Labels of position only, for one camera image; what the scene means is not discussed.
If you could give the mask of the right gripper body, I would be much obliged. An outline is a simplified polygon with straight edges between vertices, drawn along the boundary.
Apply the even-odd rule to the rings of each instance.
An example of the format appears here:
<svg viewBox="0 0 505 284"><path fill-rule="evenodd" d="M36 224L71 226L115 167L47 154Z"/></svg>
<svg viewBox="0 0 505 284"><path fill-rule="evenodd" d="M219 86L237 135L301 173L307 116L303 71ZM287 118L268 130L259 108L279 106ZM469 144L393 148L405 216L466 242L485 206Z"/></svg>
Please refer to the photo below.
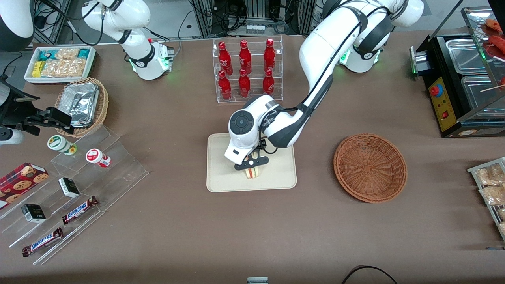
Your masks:
<svg viewBox="0 0 505 284"><path fill-rule="evenodd" d="M18 99L23 99L24 95L20 90L12 87L7 83L5 78L1 79L0 83L1 95L1 124L2 125L16 125L24 121L25 115L22 108L22 103Z"/></svg>

